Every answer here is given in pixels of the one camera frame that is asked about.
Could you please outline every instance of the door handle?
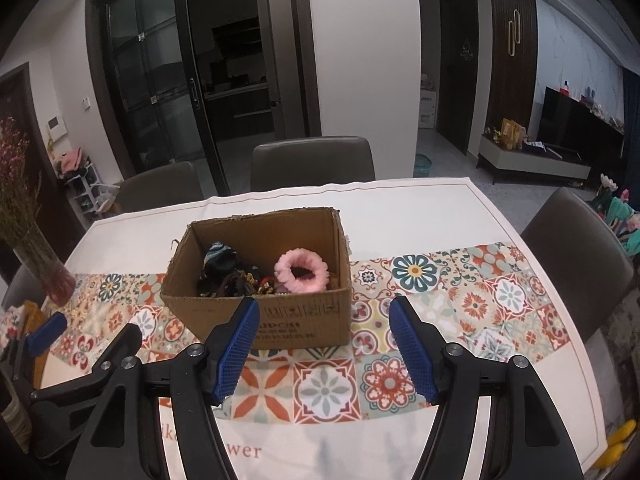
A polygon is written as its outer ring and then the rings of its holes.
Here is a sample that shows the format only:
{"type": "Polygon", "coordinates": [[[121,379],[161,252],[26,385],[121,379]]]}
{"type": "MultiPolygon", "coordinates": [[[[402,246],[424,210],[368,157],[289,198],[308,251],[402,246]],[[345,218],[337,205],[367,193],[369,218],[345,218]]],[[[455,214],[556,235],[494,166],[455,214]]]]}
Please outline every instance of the door handle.
{"type": "Polygon", "coordinates": [[[520,25],[520,11],[518,9],[513,9],[513,32],[515,43],[520,44],[520,40],[522,39],[522,26],[520,25]]]}
{"type": "Polygon", "coordinates": [[[200,99],[198,99],[198,87],[196,86],[196,81],[193,77],[189,79],[189,93],[191,94],[191,100],[193,101],[193,105],[196,107],[196,110],[200,110],[200,99]]]}
{"type": "Polygon", "coordinates": [[[513,20],[509,20],[507,23],[507,52],[509,56],[513,57],[516,55],[516,44],[514,40],[515,36],[515,26],[513,25],[513,20]]]}

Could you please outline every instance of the floral tile pattern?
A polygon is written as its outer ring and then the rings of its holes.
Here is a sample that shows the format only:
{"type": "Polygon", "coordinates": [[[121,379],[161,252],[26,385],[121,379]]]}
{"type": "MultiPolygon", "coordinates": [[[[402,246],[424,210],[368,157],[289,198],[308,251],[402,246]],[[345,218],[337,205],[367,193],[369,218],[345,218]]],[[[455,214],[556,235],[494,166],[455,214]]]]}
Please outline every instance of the floral tile pattern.
{"type": "Polygon", "coordinates": [[[425,406],[415,391],[400,352],[356,359],[362,418],[410,412],[425,406]]]}
{"type": "MultiPolygon", "coordinates": [[[[197,339],[159,297],[164,274],[79,274],[58,308],[68,329],[50,352],[89,373],[125,323],[142,331],[142,362],[169,359],[197,339]]],[[[251,350],[218,418],[267,424],[368,420],[428,406],[389,329],[389,304],[405,294],[421,320],[475,355],[538,362],[569,342],[542,282],[512,242],[351,263],[351,344],[251,350]]],[[[161,399],[171,406],[170,399],[161,399]]]]}
{"type": "Polygon", "coordinates": [[[293,381],[295,423],[360,420],[353,359],[295,363],[293,381]]]}

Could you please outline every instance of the glass vase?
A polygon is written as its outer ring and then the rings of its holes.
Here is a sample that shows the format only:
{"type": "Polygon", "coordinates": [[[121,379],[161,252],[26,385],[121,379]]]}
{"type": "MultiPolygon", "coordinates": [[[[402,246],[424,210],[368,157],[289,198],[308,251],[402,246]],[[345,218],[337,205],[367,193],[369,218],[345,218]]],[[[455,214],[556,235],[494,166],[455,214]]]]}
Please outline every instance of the glass vase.
{"type": "Polygon", "coordinates": [[[76,279],[66,270],[37,225],[14,248],[18,259],[57,306],[66,304],[76,290],[76,279]]]}

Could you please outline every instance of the pink scrunchie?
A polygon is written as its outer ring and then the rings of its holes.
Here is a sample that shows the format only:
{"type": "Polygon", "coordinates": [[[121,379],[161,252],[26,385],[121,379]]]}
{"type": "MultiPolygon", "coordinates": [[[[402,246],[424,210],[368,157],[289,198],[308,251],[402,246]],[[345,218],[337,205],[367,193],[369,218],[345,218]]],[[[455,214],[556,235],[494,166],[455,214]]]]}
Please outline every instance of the pink scrunchie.
{"type": "Polygon", "coordinates": [[[329,283],[329,269],[322,258],[306,249],[293,249],[284,253],[273,267],[273,273],[282,285],[295,294],[322,292],[329,283]],[[301,267],[313,274],[312,278],[296,278],[291,267],[301,267]]]}

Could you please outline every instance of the gold door handle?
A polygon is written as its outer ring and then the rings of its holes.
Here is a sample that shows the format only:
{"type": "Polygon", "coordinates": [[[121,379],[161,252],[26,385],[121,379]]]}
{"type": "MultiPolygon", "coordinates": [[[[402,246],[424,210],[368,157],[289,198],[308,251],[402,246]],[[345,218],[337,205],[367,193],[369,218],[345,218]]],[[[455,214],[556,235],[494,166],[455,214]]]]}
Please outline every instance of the gold door handle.
{"type": "Polygon", "coordinates": [[[509,20],[509,23],[507,23],[507,53],[513,57],[516,55],[516,44],[514,42],[514,36],[515,36],[515,32],[514,32],[514,25],[513,25],[513,20],[509,20]]]}
{"type": "Polygon", "coordinates": [[[520,25],[520,11],[518,9],[513,9],[513,22],[514,41],[520,44],[520,40],[522,39],[522,26],[520,25]]]}

